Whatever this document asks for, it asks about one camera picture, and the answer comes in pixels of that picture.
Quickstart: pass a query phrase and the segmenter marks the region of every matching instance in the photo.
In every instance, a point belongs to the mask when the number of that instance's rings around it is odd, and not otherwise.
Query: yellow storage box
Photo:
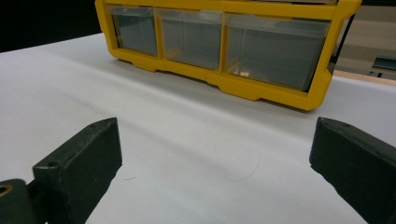
[[[198,78],[249,100],[321,105],[344,20],[361,0],[282,3],[96,0],[110,53],[149,71]]]

